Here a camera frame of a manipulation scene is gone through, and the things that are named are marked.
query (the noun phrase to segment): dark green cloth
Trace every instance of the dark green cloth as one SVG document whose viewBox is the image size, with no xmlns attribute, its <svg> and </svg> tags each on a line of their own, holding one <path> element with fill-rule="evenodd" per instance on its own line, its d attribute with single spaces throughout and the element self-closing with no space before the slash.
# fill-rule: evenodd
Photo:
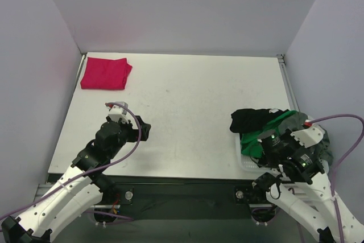
<svg viewBox="0 0 364 243">
<path fill-rule="evenodd" d="M 297 113 L 295 110 L 291 110 L 283 113 L 281 116 L 275 118 L 274 120 L 268 122 L 265 126 L 263 126 L 262 130 L 242 134 L 241 137 L 241 154 L 252 156 L 254 158 L 261 158 L 263 149 L 260 146 L 257 137 L 267 130 L 275 129 L 275 131 L 279 134 L 278 126 L 280 123 L 286 119 L 287 117 Z"/>
</svg>

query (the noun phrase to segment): white table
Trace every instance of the white table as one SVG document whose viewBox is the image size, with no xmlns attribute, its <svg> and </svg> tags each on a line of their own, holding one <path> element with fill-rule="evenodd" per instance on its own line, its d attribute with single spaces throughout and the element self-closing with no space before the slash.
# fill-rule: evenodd
<svg viewBox="0 0 364 243">
<path fill-rule="evenodd" d="M 255 179 L 240 169 L 230 132 L 242 108 L 289 109 L 277 58 L 88 53 L 133 66 L 126 89 L 82 90 L 83 66 L 48 172 L 60 174 L 105 122 L 104 103 L 125 101 L 152 129 L 147 142 L 104 173 L 167 178 Z M 126 144 L 114 160 L 130 151 Z"/>
</svg>

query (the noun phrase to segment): red cloth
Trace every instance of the red cloth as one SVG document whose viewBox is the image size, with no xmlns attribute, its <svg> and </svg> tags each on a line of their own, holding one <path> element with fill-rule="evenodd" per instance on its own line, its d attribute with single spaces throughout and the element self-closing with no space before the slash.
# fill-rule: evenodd
<svg viewBox="0 0 364 243">
<path fill-rule="evenodd" d="M 123 90 L 132 68 L 126 58 L 109 60 L 88 57 L 81 88 Z"/>
</svg>

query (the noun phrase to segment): white wall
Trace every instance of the white wall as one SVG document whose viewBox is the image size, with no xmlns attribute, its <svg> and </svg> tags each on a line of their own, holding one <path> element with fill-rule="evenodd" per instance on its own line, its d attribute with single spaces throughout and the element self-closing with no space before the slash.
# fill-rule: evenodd
<svg viewBox="0 0 364 243">
<path fill-rule="evenodd" d="M 81 56 L 52 0 L 0 7 L 2 215 L 32 201 L 45 181 Z"/>
<path fill-rule="evenodd" d="M 316 0 L 287 55 L 287 69 L 302 111 L 313 117 L 364 117 L 364 0 Z M 360 123 L 324 123 L 339 158 L 361 132 Z M 364 223 L 362 143 L 338 172 L 338 191 Z"/>
<path fill-rule="evenodd" d="M 275 56 L 314 0 L 54 0 L 83 52 Z"/>
</svg>

